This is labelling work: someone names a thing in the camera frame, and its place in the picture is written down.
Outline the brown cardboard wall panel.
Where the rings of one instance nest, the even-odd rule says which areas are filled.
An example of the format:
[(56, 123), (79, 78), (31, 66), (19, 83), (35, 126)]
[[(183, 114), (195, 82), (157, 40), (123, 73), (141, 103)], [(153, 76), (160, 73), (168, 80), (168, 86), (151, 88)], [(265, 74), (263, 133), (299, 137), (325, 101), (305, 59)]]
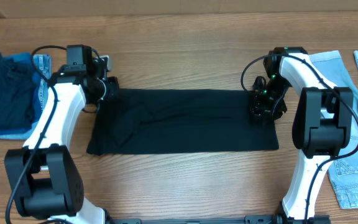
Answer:
[(0, 19), (358, 11), (358, 0), (0, 0)]

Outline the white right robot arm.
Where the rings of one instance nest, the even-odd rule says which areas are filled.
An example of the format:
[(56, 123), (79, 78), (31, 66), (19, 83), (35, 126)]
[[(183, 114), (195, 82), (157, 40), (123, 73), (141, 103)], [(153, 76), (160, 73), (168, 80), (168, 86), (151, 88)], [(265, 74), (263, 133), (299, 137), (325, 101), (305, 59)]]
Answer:
[(267, 77), (258, 76), (250, 91), (250, 120), (269, 124), (281, 118), (285, 94), (293, 88), (300, 97), (291, 131), (298, 159), (277, 214), (248, 215), (245, 222), (330, 223), (314, 208), (329, 166), (349, 144), (353, 93), (325, 79), (302, 47), (276, 47), (260, 59)]

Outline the folded light blue jeans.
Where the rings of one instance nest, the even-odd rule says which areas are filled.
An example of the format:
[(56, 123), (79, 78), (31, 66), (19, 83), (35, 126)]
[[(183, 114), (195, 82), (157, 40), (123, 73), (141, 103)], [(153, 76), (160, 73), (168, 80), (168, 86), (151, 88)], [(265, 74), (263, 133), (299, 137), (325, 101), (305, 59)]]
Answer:
[[(48, 54), (36, 54), (34, 55), (33, 60), (35, 62), (35, 65), (44, 74), (44, 76), (46, 78), (50, 78), (52, 75), (51, 56)], [(39, 77), (39, 74), (37, 72), (34, 73), (32, 79), (36, 83), (36, 87), (33, 95), (33, 108), (35, 112), (35, 118), (32, 122), (31, 128), (0, 130), (0, 139), (27, 139), (33, 133), (48, 99), (48, 86), (46, 82), (41, 77)]]

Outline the folded dark blue shirt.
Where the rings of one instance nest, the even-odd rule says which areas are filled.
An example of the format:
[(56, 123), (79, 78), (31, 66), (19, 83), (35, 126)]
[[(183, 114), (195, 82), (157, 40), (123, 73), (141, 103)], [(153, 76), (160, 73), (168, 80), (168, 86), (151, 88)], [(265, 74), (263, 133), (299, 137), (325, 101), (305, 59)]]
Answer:
[(0, 131), (24, 131), (35, 121), (34, 94), (39, 84), (29, 53), (0, 52)]

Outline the black t-shirt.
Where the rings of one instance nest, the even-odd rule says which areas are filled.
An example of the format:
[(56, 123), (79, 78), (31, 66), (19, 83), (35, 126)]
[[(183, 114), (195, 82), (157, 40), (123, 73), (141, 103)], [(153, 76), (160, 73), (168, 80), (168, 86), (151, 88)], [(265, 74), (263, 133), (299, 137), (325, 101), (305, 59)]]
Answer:
[(274, 124), (254, 124), (240, 90), (121, 89), (101, 103), (88, 154), (271, 151)]

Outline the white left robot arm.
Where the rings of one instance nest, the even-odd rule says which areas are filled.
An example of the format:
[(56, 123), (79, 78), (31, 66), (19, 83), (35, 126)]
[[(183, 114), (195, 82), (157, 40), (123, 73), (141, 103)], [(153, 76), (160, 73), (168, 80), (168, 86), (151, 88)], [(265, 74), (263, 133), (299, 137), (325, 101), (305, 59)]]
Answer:
[(5, 211), (41, 223), (112, 223), (108, 211), (85, 197), (82, 178), (70, 155), (70, 143), (79, 114), (87, 104), (100, 106), (118, 97), (119, 84), (108, 77), (107, 55), (87, 45), (64, 48), (67, 62), (51, 77), (48, 99), (34, 132), (20, 149), (10, 149), (4, 166), (11, 187)]

